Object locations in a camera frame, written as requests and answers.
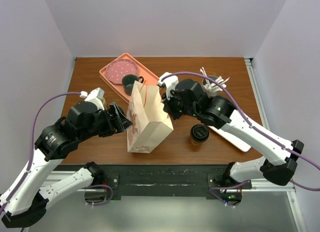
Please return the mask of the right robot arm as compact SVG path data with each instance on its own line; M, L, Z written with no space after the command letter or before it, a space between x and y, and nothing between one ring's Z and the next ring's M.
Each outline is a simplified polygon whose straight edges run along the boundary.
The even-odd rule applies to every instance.
M179 81L177 76L172 76L159 80L157 84L166 88L161 96L163 109L172 119L179 119L182 115L194 117L207 126L239 138L262 155L247 162L229 163L223 175L216 180L220 186L235 188L241 182L260 178L285 186L292 179L298 156L286 149L301 153L302 142L274 135L249 119L225 97L209 97L202 85L192 79Z

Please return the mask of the cream bear paper bag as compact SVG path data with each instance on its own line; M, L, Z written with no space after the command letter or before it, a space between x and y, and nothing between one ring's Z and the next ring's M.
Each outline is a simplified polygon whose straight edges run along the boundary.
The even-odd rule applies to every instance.
M158 86L135 82L126 116L132 122L126 137L129 153L151 153L174 130Z

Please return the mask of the brown paper coffee cup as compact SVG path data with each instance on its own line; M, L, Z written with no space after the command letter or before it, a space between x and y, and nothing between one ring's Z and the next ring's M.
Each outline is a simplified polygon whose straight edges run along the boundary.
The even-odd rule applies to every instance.
M195 145L195 146L200 146L200 145L202 145L203 143L205 143L205 141L197 141L197 140L193 140L193 139L191 139L190 141L191 141L191 143L192 143L193 145Z

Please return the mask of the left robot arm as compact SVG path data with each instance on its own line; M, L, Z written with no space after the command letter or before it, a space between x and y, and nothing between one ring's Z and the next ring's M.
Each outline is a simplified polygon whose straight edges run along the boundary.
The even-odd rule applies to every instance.
M88 162L74 174L55 184L42 184L51 172L81 142L94 136L108 137L126 131L132 122L122 108L110 103L109 108L98 107L93 102L82 101L72 106L66 117L46 127L34 144L33 161L24 182L5 204L9 189L0 197L4 211L2 222L7 228L30 227L37 223L55 203L79 189L98 188L105 173L94 162Z

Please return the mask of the black plastic cup lid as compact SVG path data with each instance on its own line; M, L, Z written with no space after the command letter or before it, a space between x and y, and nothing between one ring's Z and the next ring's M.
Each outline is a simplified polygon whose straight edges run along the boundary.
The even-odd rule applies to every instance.
M197 141L207 141L209 134L208 128L202 124L196 124L190 130L191 139Z

